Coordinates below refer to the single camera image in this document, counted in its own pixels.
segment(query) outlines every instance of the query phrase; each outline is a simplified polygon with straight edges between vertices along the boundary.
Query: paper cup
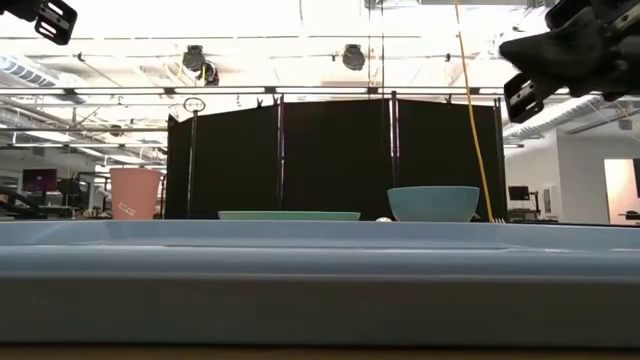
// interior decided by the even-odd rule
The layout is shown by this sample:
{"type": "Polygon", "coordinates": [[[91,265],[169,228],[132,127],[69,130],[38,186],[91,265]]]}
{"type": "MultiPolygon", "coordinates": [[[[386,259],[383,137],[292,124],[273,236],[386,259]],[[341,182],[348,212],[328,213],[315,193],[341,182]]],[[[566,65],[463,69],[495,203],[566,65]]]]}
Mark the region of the paper cup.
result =
{"type": "Polygon", "coordinates": [[[152,220],[162,173],[141,168],[112,168],[111,207],[115,220],[152,220]]]}

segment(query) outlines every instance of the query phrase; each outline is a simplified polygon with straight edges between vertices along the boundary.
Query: black curtain panel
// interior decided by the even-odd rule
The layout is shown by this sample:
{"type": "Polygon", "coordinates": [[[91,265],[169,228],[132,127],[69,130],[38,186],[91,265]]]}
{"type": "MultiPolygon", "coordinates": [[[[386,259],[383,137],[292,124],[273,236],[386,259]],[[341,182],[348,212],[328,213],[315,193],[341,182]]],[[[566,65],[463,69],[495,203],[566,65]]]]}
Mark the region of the black curtain panel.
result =
{"type": "Polygon", "coordinates": [[[186,219],[191,121],[180,123],[169,115],[167,138],[165,218],[186,219]]]}
{"type": "MultiPolygon", "coordinates": [[[[475,186],[488,219],[467,105],[398,100],[398,180],[407,186],[475,186]]],[[[504,153],[498,109],[474,106],[494,217],[506,218],[504,153]]]]}
{"type": "Polygon", "coordinates": [[[223,210],[278,210],[278,108],[200,116],[194,218],[223,210]]]}
{"type": "Polygon", "coordinates": [[[283,208],[391,216],[389,102],[285,104],[283,208]]]}

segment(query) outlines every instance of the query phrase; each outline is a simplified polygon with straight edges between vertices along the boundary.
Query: monitor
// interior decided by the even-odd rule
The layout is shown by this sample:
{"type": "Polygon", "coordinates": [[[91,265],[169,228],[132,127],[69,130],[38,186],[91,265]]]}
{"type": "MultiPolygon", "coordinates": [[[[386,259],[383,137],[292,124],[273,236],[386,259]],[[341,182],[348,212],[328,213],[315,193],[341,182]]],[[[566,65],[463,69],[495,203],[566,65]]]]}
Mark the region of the monitor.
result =
{"type": "Polygon", "coordinates": [[[56,169],[25,169],[22,171],[22,191],[56,191],[57,177],[56,169]]]}
{"type": "Polygon", "coordinates": [[[509,200],[512,201],[529,201],[528,186],[509,186],[509,200]]]}

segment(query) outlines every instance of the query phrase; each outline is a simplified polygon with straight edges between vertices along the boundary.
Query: hanging cable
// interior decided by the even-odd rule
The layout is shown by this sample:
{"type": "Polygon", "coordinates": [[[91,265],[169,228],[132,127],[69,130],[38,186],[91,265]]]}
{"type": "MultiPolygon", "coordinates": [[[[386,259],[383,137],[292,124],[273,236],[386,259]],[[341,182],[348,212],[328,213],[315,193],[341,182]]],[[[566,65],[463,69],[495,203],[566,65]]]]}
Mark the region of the hanging cable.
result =
{"type": "Polygon", "coordinates": [[[473,135],[473,143],[476,148],[476,156],[478,157],[478,167],[480,168],[480,176],[482,178],[482,190],[484,192],[485,203],[487,205],[487,215],[489,221],[494,222],[493,211],[491,210],[491,198],[489,197],[489,186],[487,185],[487,175],[484,171],[484,161],[482,160],[482,152],[480,151],[480,142],[478,141],[478,132],[476,131],[476,121],[473,116],[473,104],[471,103],[471,88],[469,87],[469,75],[467,73],[467,62],[464,54],[464,42],[462,40],[462,29],[460,26],[460,0],[453,0],[456,9],[456,22],[458,24],[458,42],[460,43],[460,55],[462,56],[462,71],[464,73],[464,85],[467,92],[467,104],[469,106],[469,124],[471,126],[471,134],[473,135]]]}

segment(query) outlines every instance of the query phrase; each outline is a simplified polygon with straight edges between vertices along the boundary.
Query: light blue bowl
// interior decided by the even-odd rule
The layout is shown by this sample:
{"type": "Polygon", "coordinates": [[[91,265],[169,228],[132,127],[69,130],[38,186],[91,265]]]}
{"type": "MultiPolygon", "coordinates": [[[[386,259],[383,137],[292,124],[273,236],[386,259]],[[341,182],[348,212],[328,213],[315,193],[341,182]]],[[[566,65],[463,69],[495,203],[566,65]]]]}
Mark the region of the light blue bowl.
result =
{"type": "Polygon", "coordinates": [[[387,191],[398,221],[468,222],[478,206],[480,189],[467,186],[419,186],[387,191]]]}

